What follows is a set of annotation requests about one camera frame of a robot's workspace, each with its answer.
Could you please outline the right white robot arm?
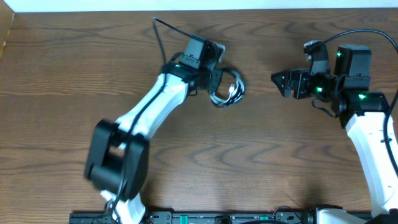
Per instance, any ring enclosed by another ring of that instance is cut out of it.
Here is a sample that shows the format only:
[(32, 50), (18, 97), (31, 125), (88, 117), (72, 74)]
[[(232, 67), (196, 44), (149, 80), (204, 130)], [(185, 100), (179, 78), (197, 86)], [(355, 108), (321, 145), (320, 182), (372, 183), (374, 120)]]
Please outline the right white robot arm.
[(329, 69), (327, 48), (309, 42), (311, 66), (271, 76), (282, 96), (313, 98), (331, 104), (356, 152), (371, 197), (370, 223), (397, 223), (397, 140), (391, 106), (380, 91), (369, 89), (372, 53), (362, 45), (339, 45), (335, 69)]

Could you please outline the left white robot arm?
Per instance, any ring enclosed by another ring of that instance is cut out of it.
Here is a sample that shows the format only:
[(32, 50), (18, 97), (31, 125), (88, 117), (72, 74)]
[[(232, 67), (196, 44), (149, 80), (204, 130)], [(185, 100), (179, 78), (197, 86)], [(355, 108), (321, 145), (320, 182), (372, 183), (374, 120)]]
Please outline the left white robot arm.
[(105, 212), (92, 223), (140, 223), (146, 213), (140, 191), (149, 167), (149, 142), (166, 117), (192, 91), (209, 90), (221, 74), (216, 66), (225, 46), (191, 36), (184, 52), (166, 61), (152, 89), (116, 121), (94, 128), (84, 176), (106, 199)]

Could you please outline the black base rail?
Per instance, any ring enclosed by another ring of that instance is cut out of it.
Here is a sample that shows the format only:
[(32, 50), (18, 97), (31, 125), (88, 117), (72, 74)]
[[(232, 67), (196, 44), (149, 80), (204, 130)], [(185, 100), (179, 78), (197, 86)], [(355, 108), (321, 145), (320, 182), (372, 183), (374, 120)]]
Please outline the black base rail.
[[(215, 224), (215, 223), (246, 223), (257, 220), (276, 220), (284, 223), (301, 223), (302, 214), (279, 210), (272, 213), (175, 213), (149, 212), (144, 215), (144, 224)], [(101, 213), (71, 213), (68, 224), (116, 223)]]

